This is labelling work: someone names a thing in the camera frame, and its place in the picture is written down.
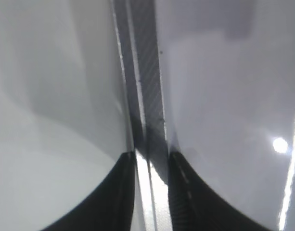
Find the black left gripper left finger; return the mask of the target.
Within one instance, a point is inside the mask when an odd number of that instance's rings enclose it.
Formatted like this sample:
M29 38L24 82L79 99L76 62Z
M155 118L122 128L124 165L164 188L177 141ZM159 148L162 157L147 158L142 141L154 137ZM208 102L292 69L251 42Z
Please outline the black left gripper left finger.
M129 231L135 201L135 154L122 153L99 186L45 231Z

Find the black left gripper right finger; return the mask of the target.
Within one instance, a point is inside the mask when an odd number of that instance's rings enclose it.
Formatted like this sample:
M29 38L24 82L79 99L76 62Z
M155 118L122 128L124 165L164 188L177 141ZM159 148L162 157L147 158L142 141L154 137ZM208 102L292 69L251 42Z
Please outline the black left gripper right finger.
M265 231L217 195L181 153L168 159L168 200L175 231Z

